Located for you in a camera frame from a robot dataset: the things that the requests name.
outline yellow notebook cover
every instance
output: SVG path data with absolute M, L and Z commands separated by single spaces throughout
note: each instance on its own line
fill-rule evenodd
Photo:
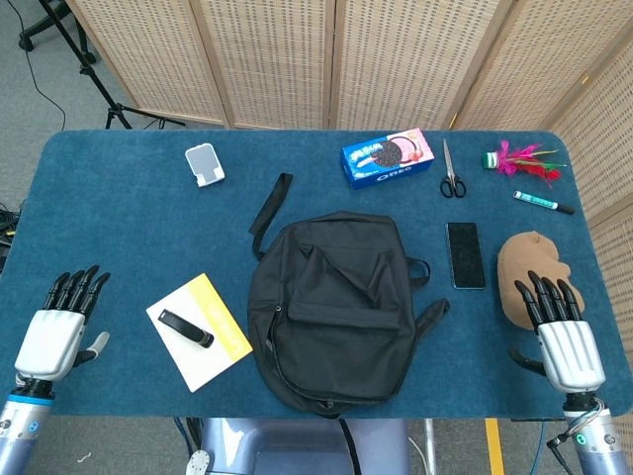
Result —
M 211 347 L 202 348 L 158 321 L 163 310 L 211 333 Z M 175 290 L 147 309 L 167 350 L 193 393 L 246 356 L 252 347 L 206 274 Z

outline oreo box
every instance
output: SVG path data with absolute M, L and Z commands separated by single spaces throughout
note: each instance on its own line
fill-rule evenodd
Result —
M 420 129 L 344 146 L 340 154 L 340 163 L 353 189 L 413 175 L 432 162 L 433 152 Z

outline brown plush toy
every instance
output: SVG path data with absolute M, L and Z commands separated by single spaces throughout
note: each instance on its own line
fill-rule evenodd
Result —
M 570 282 L 570 266 L 558 259 L 556 245 L 534 231 L 512 236 L 501 248 L 497 262 L 501 305 L 505 315 L 518 327 L 534 330 L 521 294 L 514 287 L 515 280 L 520 280 L 530 289 L 534 287 L 527 276 L 528 270 L 533 270 L 552 282 L 562 279 L 570 284 L 581 312 L 585 310 L 583 296 Z

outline robotic arm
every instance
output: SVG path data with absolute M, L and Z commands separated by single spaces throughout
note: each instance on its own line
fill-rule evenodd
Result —
M 564 393 L 563 406 L 569 428 L 547 442 L 568 474 L 558 450 L 561 443 L 573 438 L 585 475 L 627 475 L 629 469 L 622 442 L 611 413 L 595 392 L 605 376 L 593 333 L 584 322 L 574 292 L 563 280 L 555 285 L 529 271 L 536 299 L 522 282 L 514 285 L 521 293 L 538 337 L 543 362 L 533 361 L 511 349 L 511 358 L 521 367 L 545 376 L 552 386 Z
M 52 383 L 73 367 L 95 359 L 108 342 L 110 335 L 102 332 L 90 346 L 79 350 L 99 293 L 110 277 L 106 272 L 93 282 L 98 270 L 93 265 L 72 276 L 61 274 L 29 324 L 15 363 L 17 386 L 0 415 L 0 475 L 26 470 L 52 407 Z

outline gray carpet floor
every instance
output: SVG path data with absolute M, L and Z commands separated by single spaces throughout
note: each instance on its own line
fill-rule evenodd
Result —
M 14 0 L 14 4 L 26 26 L 43 16 L 36 0 Z M 64 24 L 76 38 L 72 19 L 67 18 Z M 17 210 L 28 194 L 44 144 L 61 128 L 61 114 L 33 86 L 24 52 L 17 47 L 19 33 L 18 18 L 6 0 L 0 0 L 0 202 L 12 210 Z M 34 37 L 34 44 L 31 60 L 35 76 L 42 90 L 66 111 L 66 129 L 102 129 L 106 103 L 90 79 L 79 74 L 76 58 L 59 33 L 50 29 Z M 102 61 L 95 69 L 116 100 L 129 101 Z M 135 128 L 150 122 L 133 114 L 127 117 Z M 188 124 L 190 129 L 205 127 Z M 510 421 L 499 425 L 505 473 L 529 474 L 540 425 Z M 548 437 L 562 427 L 560 423 L 549 424 Z M 413 439 L 422 443 L 422 424 L 410 422 L 409 430 Z M 437 421 L 435 438 L 438 473 L 490 473 L 483 421 Z M 88 453 L 90 457 L 79 462 Z M 572 448 L 564 447 L 563 453 L 575 473 L 580 473 Z M 186 461 L 185 445 L 169 419 L 53 416 L 43 431 L 28 473 L 183 474 Z M 423 473 L 414 450 L 411 466 L 413 474 Z M 562 473 L 546 449 L 538 473 Z

